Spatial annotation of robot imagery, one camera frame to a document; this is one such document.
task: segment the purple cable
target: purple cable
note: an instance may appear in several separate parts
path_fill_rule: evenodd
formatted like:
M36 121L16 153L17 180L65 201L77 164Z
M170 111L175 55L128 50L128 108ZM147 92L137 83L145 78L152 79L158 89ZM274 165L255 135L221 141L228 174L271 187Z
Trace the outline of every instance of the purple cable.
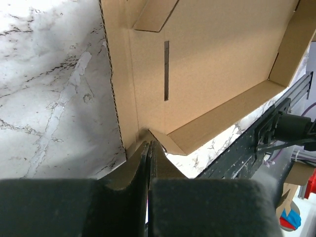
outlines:
M311 109L312 109L313 107L315 107L315 106L316 106L316 102L315 102L315 103L312 103L307 109L305 109L305 111L302 113L301 116L305 116L305 115L308 113L308 111L311 110ZM277 155L276 155L273 159L271 159L270 161L275 161L275 160L277 160L278 157L280 156L280 154L282 153L282 151L283 151L283 149L279 150L279 152L277 153Z

